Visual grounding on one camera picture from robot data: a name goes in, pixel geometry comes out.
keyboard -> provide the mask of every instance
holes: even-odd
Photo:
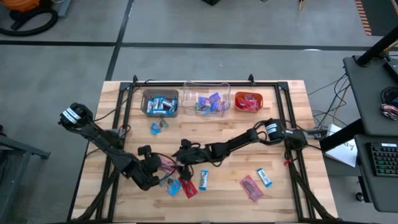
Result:
[[[373,173],[381,177],[398,177],[398,147],[396,144],[368,143],[373,160]]]

black floor stripe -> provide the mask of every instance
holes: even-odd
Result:
[[[253,49],[253,50],[336,50],[367,51],[365,46],[316,46],[316,45],[265,45],[265,44],[180,44],[180,43],[122,43],[121,47],[170,48],[170,49]]]
[[[118,60],[120,47],[121,47],[121,44],[122,44],[122,41],[123,41],[124,33],[126,32],[127,23],[129,22],[130,12],[131,12],[131,8],[132,8],[132,4],[133,3],[134,3],[134,0],[129,0],[129,2],[127,3],[126,12],[124,12],[123,21],[122,21],[122,24],[120,26],[118,39],[116,41],[116,46],[114,47],[114,50],[113,50],[113,53],[112,53],[112,57],[111,57],[111,61],[109,63],[108,71],[106,72],[105,81],[111,81],[112,80],[114,68],[116,66],[116,61]]]
[[[114,47],[116,46],[116,43],[115,42],[0,40],[0,45]]]

wooden table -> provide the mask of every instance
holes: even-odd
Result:
[[[294,113],[303,128],[313,128],[313,118],[308,102],[304,81],[288,81]],[[105,82],[96,117],[102,117],[113,110],[118,97],[120,82]],[[132,99],[129,116],[131,131],[126,136],[125,150],[137,154],[137,148],[151,145],[154,152],[171,156],[180,146],[183,138],[202,144],[223,142],[236,137],[255,122],[278,118],[275,91],[271,87],[232,87],[231,96],[237,91],[254,91],[264,97],[263,109],[256,113],[237,112],[232,107],[223,118],[188,116],[179,108],[176,118],[166,118],[169,128],[154,136],[150,125],[156,118],[147,118],[140,110],[142,92],[137,90]],[[182,87],[161,89],[178,89]],[[98,124],[106,129],[111,128],[113,116],[108,116]],[[90,145],[88,152],[96,149]],[[114,222],[291,222],[297,221],[293,200],[289,169],[283,165],[284,145],[265,146],[250,144],[233,152],[219,168],[210,163],[195,165],[193,183],[198,187],[200,171],[209,170],[208,190],[199,191],[193,198],[187,199],[181,190],[176,197],[171,197],[164,189],[156,186],[145,192],[132,181],[120,178],[118,199],[114,211]],[[310,188],[321,204],[337,217],[333,195],[322,154],[318,149],[307,148],[303,151]],[[73,208],[72,218],[81,215],[100,190],[105,155],[98,151],[85,161],[80,185]],[[265,188],[256,170],[263,168],[273,184]],[[265,196],[254,203],[240,186],[239,181],[250,175],[260,186]],[[307,211],[305,196],[300,191],[305,217]],[[108,205],[104,206],[104,216]]]

table leg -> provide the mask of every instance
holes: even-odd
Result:
[[[43,151],[41,149],[37,149],[32,146],[28,146],[24,143],[12,140],[10,138],[7,138],[5,136],[0,136],[0,146],[6,146],[11,149],[15,150],[23,150],[32,153],[33,155],[38,155],[42,159],[48,159],[50,157],[50,152]]]
[[[322,139],[320,141],[322,152],[327,152],[336,146],[348,142],[349,140],[353,139],[354,136],[357,134],[365,134],[361,119],[357,119],[356,121],[352,122],[347,127],[341,129],[335,134],[332,134],[331,136]]]

concrete floor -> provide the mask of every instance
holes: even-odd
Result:
[[[115,42],[128,0],[74,1],[66,19],[34,37],[0,40]],[[370,46],[380,37],[364,34],[354,0],[308,0],[298,13],[292,0],[135,0],[123,42],[286,45],[280,50],[122,47],[112,80],[305,80],[311,92],[337,80],[344,57],[362,52],[289,50],[290,45]],[[11,25],[0,6],[0,26]],[[45,15],[27,27],[43,23]],[[0,45],[0,124],[12,138],[51,151],[48,161],[29,164],[12,219],[28,223],[65,221],[86,141],[57,125],[73,102],[96,111],[113,47]],[[310,96],[313,110],[326,111],[332,87]],[[339,110],[346,123],[359,118],[352,96]],[[352,177],[330,177],[340,218],[394,223],[397,214],[378,213],[354,199]]]

